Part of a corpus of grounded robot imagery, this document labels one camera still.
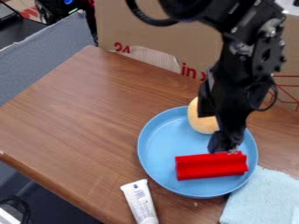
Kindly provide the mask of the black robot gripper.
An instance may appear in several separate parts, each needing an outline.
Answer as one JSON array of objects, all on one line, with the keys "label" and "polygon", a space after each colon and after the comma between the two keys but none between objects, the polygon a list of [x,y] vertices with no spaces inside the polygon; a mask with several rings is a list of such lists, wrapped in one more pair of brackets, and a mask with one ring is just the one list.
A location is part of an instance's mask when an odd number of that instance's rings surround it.
[{"label": "black robot gripper", "polygon": [[286,63],[285,41],[281,37],[259,36],[253,45],[225,38],[219,59],[207,70],[201,84],[198,117],[215,116],[219,130],[211,135],[209,152],[237,151],[245,140],[247,118],[262,108],[267,92],[278,95],[273,72]]}]

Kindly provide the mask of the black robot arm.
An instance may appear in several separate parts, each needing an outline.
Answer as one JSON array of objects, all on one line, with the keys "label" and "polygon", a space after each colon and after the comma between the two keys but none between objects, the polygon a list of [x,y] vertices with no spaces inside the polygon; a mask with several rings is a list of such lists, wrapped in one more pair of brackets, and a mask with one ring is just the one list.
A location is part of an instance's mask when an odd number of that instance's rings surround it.
[{"label": "black robot arm", "polygon": [[201,84],[198,116],[214,116],[209,152],[235,150],[243,142],[249,115],[265,111],[277,93],[273,73],[286,63],[283,8],[275,0],[159,0],[171,20],[198,21],[222,35],[223,48]]}]

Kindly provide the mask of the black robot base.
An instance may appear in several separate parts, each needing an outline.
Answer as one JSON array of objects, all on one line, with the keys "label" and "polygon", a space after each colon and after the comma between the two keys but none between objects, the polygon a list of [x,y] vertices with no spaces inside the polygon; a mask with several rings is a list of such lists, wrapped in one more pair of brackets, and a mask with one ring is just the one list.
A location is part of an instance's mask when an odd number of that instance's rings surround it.
[{"label": "black robot base", "polygon": [[95,44],[99,43],[95,0],[34,0],[40,19],[47,25],[55,24],[74,12],[83,10]]}]

